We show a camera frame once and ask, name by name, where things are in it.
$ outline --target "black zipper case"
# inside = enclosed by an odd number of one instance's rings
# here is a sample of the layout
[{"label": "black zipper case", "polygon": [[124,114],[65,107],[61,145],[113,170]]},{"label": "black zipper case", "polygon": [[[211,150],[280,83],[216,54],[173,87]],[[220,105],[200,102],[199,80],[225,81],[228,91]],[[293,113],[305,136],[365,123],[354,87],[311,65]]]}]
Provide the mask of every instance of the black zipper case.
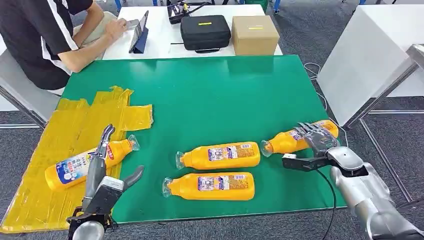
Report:
[{"label": "black zipper case", "polygon": [[198,53],[225,48],[231,38],[223,15],[185,16],[181,20],[180,30],[185,49]]}]

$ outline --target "yellow bottle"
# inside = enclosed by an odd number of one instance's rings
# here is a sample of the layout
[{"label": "yellow bottle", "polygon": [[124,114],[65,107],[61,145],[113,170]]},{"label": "yellow bottle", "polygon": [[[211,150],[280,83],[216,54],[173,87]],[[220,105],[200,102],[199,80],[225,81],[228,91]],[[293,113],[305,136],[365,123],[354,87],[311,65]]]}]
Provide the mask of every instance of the yellow bottle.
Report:
[{"label": "yellow bottle", "polygon": [[175,155],[177,169],[192,167],[199,170],[253,167],[259,164],[261,153],[256,142],[237,142],[199,146]]},{"label": "yellow bottle", "polygon": [[255,195],[255,182],[249,172],[190,173],[165,178],[162,193],[188,200],[247,201]]},{"label": "yellow bottle", "polygon": [[[326,128],[334,137],[339,136],[339,129],[330,120],[321,120],[313,124]],[[274,153],[288,154],[299,150],[309,148],[307,142],[299,135],[298,131],[293,129],[286,132],[280,132],[273,139],[260,142],[260,151],[265,157]]]},{"label": "yellow bottle", "polygon": [[[97,147],[92,148],[49,166],[44,172],[48,186],[55,191],[84,182],[89,171],[90,157],[96,150]],[[134,135],[122,141],[110,141],[106,147],[107,156],[104,159],[106,167],[110,168],[120,163],[127,154],[138,150],[140,145]]]}]

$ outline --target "floor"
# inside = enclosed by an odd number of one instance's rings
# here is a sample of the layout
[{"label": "floor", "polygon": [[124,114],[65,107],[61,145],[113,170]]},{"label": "floor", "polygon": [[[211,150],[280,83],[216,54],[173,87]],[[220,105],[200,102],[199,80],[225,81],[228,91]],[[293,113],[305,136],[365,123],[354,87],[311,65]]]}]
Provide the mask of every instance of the floor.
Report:
[{"label": "floor", "polygon": [[[103,9],[115,11],[112,0],[100,2]],[[147,6],[149,0],[128,0],[128,6]],[[304,63],[323,65],[352,16],[356,0],[282,0],[279,15],[273,21],[279,29],[280,46],[284,54],[298,54]],[[272,15],[270,6],[267,14]],[[78,24],[83,14],[73,20]],[[383,101],[378,109],[424,109],[424,97],[397,97]],[[368,115],[364,119],[389,162],[400,176],[413,199],[424,197],[424,115]],[[0,112],[1,124],[29,123],[20,112]],[[2,218],[21,181],[42,131],[38,128],[0,129],[0,218]],[[390,175],[364,127],[356,124],[347,133],[350,148],[374,165],[386,182],[393,200],[398,204],[406,198]],[[403,213],[418,228],[424,229],[424,207]],[[321,239],[327,229],[330,211],[299,212],[267,216],[234,217],[163,224],[127,224],[108,231],[107,240],[311,240]],[[0,235],[0,239],[56,240],[65,239],[66,231],[50,231]],[[357,219],[347,209],[335,213],[328,240],[364,240]]]}]

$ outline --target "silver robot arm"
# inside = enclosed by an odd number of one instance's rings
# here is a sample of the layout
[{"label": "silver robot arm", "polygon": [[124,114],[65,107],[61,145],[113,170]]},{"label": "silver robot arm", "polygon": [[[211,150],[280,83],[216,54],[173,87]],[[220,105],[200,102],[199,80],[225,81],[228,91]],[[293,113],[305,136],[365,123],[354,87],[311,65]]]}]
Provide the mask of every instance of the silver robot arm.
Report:
[{"label": "silver robot arm", "polygon": [[106,148],[115,132],[112,124],[103,131],[97,151],[91,156],[82,206],[77,206],[66,220],[69,223],[68,240],[103,240],[105,231],[116,226],[111,211],[121,195],[143,175],[144,166],[124,180],[106,176]]},{"label": "silver robot arm", "polygon": [[315,157],[298,159],[294,154],[285,154],[284,167],[308,172],[331,165],[331,180],[352,215],[359,218],[368,239],[424,240],[424,232],[397,211],[389,188],[371,164],[350,148],[340,146],[326,129],[309,123],[300,126],[296,129]]},{"label": "silver robot arm", "polygon": [[[406,220],[397,210],[390,191],[374,167],[350,148],[337,146],[326,153],[332,166],[330,177],[341,192],[352,215],[359,218],[370,240],[424,240],[423,231]],[[363,169],[358,176],[344,174]]]}]

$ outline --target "yellow tape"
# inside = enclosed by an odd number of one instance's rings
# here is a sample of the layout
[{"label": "yellow tape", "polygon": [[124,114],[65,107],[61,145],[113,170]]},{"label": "yellow tape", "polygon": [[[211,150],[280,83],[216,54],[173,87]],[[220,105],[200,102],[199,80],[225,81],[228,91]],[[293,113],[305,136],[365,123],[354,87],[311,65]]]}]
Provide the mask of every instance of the yellow tape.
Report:
[{"label": "yellow tape", "polygon": [[248,28],[249,28],[249,30],[259,30],[259,29],[264,29],[264,27],[263,27],[263,26],[261,26],[261,25],[258,25],[258,26],[249,26]]},{"label": "yellow tape", "polygon": [[[116,128],[111,140],[122,140],[126,131],[151,127],[152,105],[128,106],[129,89],[113,86],[97,92],[93,104],[85,99],[61,99],[32,154],[22,182],[1,224],[2,233],[67,229],[66,218],[81,205],[85,184],[52,191],[44,171],[47,167],[97,146],[108,124]],[[121,164],[107,174],[119,178]]]}]

